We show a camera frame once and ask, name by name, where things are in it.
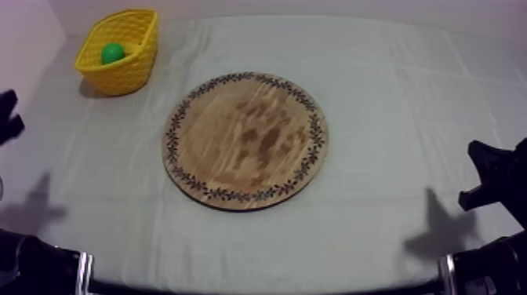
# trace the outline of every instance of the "wooden tray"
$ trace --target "wooden tray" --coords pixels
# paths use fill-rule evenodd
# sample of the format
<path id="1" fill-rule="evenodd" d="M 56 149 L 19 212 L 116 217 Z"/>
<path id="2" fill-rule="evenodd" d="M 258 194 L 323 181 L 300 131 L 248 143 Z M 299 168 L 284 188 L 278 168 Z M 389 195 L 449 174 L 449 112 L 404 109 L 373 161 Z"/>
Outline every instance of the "wooden tray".
<path id="1" fill-rule="evenodd" d="M 162 139 L 166 171 L 194 200 L 262 209 L 291 198 L 325 157 L 325 117 L 299 86 L 244 72 L 214 78 L 173 110 Z"/>

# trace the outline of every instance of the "table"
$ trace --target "table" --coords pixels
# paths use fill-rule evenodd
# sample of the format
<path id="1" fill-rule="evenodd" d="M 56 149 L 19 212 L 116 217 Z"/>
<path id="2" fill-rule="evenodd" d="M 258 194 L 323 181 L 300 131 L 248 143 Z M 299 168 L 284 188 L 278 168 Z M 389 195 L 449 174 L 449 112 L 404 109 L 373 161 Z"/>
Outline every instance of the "table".
<path id="1" fill-rule="evenodd" d="M 478 184 L 466 150 L 527 132 L 527 50 L 376 20 L 239 16 L 163 23 L 149 83 L 99 98 L 71 36 L 3 147 L 0 227 L 95 256 L 95 276 L 171 290 L 363 290 L 435 275 L 440 256 L 520 230 L 500 205 L 463 213 Z M 321 170 L 254 213 L 185 197 L 161 159 L 170 111 L 234 71 L 287 78 L 329 125 Z"/>

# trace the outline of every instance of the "wood grain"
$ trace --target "wood grain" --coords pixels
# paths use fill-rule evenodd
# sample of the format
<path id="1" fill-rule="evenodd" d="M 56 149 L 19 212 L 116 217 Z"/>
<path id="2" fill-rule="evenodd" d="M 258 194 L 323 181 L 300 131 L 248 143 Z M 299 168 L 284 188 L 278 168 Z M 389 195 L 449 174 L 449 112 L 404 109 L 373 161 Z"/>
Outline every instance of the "wood grain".
<path id="1" fill-rule="evenodd" d="M 299 86 L 269 74 L 212 79 L 174 109 L 165 126 L 167 173 L 194 200 L 254 210 L 291 198 L 327 152 L 325 117 Z"/>

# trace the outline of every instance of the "floral border pattern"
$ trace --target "floral border pattern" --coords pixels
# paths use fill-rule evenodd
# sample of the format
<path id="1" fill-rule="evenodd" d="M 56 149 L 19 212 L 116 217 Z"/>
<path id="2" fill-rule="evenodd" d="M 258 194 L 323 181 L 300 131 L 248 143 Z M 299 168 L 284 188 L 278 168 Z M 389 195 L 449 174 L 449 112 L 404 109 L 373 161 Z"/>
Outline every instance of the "floral border pattern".
<path id="1" fill-rule="evenodd" d="M 177 130 L 181 127 L 181 122 L 183 119 L 185 119 L 187 109 L 191 106 L 193 100 L 196 100 L 200 96 L 215 89 L 218 85 L 226 85 L 230 82 L 238 82 L 249 79 L 254 79 L 258 82 L 268 84 L 278 89 L 287 89 L 288 94 L 295 97 L 295 101 L 299 104 L 302 104 L 306 110 L 311 113 L 311 115 L 309 115 L 309 137 L 311 139 L 312 145 L 308 148 L 307 156 L 302 158 L 300 168 L 294 171 L 293 178 L 287 180 L 283 184 L 276 184 L 264 191 L 257 191 L 253 194 L 240 191 L 230 191 L 223 188 L 209 188 L 206 182 L 200 181 L 196 178 L 196 176 L 186 173 L 183 167 L 178 166 L 177 159 L 179 155 L 178 147 L 180 138 L 178 137 Z M 265 201 L 275 196 L 287 195 L 293 191 L 295 186 L 309 174 L 309 170 L 319 159 L 322 146 L 326 144 L 325 140 L 323 139 L 322 127 L 320 126 L 322 120 L 315 113 L 316 110 L 317 108 L 314 104 L 314 101 L 308 98 L 303 90 L 297 89 L 297 87 L 292 85 L 292 83 L 283 79 L 272 78 L 265 74 L 243 72 L 224 75 L 209 80 L 205 84 L 202 84 L 197 89 L 193 90 L 187 96 L 187 98 L 179 104 L 179 107 L 170 118 L 170 126 L 165 132 L 165 135 L 168 138 L 166 141 L 166 148 L 168 151 L 166 159 L 173 166 L 170 172 L 172 173 L 173 177 L 181 180 L 191 190 L 201 191 L 203 195 L 207 196 L 207 199 L 220 198 L 222 201 L 237 200 L 243 203 L 250 200 L 257 202 Z"/>

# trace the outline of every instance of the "yellow basket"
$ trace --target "yellow basket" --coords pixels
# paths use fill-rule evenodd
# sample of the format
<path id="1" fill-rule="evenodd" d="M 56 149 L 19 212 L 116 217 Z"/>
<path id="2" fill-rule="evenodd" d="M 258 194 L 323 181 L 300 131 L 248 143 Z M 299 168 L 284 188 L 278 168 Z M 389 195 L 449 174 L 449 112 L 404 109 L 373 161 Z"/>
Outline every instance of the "yellow basket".
<path id="1" fill-rule="evenodd" d="M 101 63 L 106 44 L 116 42 L 126 57 Z M 158 51 L 158 14 L 148 9 L 128 9 L 97 22 L 77 55 L 75 68 L 103 94 L 118 96 L 144 86 Z"/>

